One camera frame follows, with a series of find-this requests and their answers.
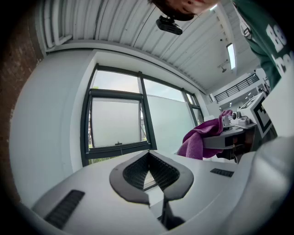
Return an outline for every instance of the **window frame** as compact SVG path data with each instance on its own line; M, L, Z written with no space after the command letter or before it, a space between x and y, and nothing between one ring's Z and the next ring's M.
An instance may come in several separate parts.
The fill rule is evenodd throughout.
M138 79L138 86L139 86L139 93L128 92L128 91L119 91L119 90L107 90L107 89L95 89L91 88L93 84L93 79L95 78L95 74L97 70L102 70L106 72L113 72L113 73L122 73L130 76L135 76ZM83 106L82 106L82 113L81 113L81 122L80 122L80 150L81 150L81 158L83 167L89 165L90 159L97 159L97 158L106 158L106 157L115 157L122 154L127 154L135 151L140 150L156 150L156 140L155 134L153 130L153 124L151 119L151 113L149 109L149 103L147 99L147 93L145 89L144 79L151 80L153 82L157 82L159 84L174 88L182 92L184 97L184 101L188 103L191 116L195 123L195 126L198 125L197 119L193 112L193 109L199 109L201 112L201 108L196 105L195 94L186 91L184 88L177 87L173 84L160 80L158 78L154 78L148 75L143 74L142 72L133 72L126 69L116 68L116 67L108 67L108 66L100 66L96 64L92 75L89 79L88 86L85 92ZM192 102L190 103L188 100L187 94L193 97ZM112 146L105 146L105 147L94 147L93 142L93 131L92 131L92 100L93 98L113 98L113 99L124 99L124 100L135 100L139 101L139 106L142 108L142 114L144 119L145 125L145 132L147 140L140 141L136 143L129 143L129 144L122 144L122 145L112 145ZM93 148L89 149L88 144L88 125L90 122L91 128L91 140Z

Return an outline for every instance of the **railing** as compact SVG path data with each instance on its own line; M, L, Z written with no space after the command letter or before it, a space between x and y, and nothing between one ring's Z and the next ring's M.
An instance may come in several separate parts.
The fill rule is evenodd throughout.
M215 99L217 102L220 102L224 100L225 98L228 98L229 96L245 89L246 87L249 87L253 83L256 83L259 80L258 76L254 73L250 77L246 78L242 82L232 86L228 90L225 90L224 92L221 92L220 94L215 96Z

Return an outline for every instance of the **hair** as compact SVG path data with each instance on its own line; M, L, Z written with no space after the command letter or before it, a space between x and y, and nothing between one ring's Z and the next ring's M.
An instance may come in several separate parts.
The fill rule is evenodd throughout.
M192 20L194 14L184 14L180 11L173 9L167 0L148 0L149 3L153 3L156 7L158 7L165 15L170 18L179 21L189 21Z

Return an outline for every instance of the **green shirt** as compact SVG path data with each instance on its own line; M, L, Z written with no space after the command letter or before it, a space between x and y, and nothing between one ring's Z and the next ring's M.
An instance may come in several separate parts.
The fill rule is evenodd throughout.
M259 58L273 89L293 64L294 53L277 22L258 3L254 0L232 2L239 14L241 32Z

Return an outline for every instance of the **white machine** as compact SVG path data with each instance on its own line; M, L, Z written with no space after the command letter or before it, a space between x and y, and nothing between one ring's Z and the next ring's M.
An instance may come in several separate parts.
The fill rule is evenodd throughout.
M277 93L273 90L270 99ZM204 146L230 148L232 136L245 131L233 127L218 139L204 139ZM32 210L19 208L39 232L51 235L249 234L277 211L291 188L293 143L294 133L288 130L244 154L239 164L161 151L126 154L82 168L43 195ZM155 204L143 190L148 171L164 194Z

